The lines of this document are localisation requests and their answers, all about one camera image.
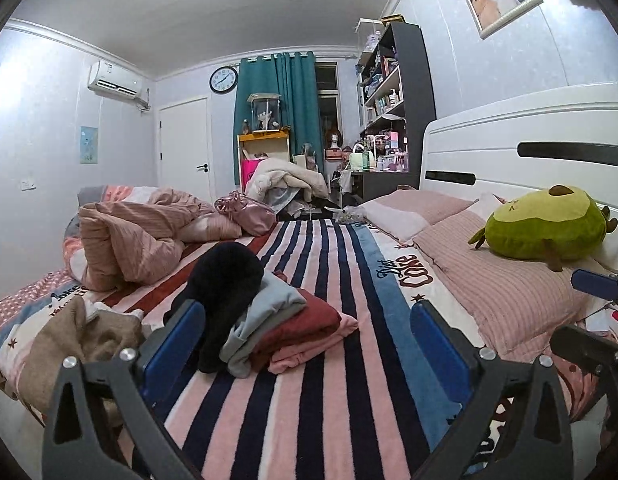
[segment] white door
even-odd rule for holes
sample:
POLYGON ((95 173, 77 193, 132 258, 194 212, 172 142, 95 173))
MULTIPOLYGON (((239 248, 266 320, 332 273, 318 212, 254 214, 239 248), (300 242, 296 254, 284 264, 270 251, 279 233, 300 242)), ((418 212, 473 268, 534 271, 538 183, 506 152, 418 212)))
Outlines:
POLYGON ((160 185, 212 202, 206 99, 160 110, 160 185))

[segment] white bed headboard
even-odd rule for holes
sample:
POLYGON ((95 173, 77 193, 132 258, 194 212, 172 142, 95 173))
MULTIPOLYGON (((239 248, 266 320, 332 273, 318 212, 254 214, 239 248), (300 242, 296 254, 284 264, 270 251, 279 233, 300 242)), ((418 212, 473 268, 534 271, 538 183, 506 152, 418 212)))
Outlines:
MULTIPOLYGON (((618 219, 618 83, 523 95, 426 129, 421 189, 469 199, 491 192, 512 200, 556 184, 586 190, 618 219), (472 182, 473 175, 473 185, 448 181, 472 182)), ((594 256, 618 270, 618 228, 594 256)))

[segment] light switch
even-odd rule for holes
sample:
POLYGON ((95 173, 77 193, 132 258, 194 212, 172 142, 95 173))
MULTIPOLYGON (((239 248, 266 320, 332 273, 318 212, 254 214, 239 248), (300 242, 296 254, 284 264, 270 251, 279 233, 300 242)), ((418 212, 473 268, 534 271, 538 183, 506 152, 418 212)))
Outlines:
POLYGON ((33 178, 23 178, 20 180, 20 191, 30 191, 36 188, 33 178))

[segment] green plush toy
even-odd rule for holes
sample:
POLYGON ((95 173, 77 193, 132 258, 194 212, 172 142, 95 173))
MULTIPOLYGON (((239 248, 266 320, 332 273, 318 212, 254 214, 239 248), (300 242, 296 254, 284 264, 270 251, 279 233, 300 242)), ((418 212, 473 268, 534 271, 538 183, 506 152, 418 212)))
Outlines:
POLYGON ((618 225, 607 206, 577 187, 553 186, 503 204, 469 240, 517 260, 544 260, 554 272, 561 261, 588 256, 618 225))

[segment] pink clothing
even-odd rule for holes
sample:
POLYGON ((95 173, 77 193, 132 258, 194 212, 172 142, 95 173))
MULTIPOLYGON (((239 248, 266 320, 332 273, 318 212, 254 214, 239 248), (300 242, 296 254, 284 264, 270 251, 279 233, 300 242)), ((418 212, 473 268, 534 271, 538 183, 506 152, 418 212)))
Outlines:
POLYGON ((316 357, 316 355, 327 351, 358 328, 358 320, 355 317, 342 313, 340 313, 340 316, 342 317, 340 326, 333 334, 317 341, 285 346, 279 349, 271 357, 268 370, 272 374, 281 374, 288 368, 297 367, 316 357))

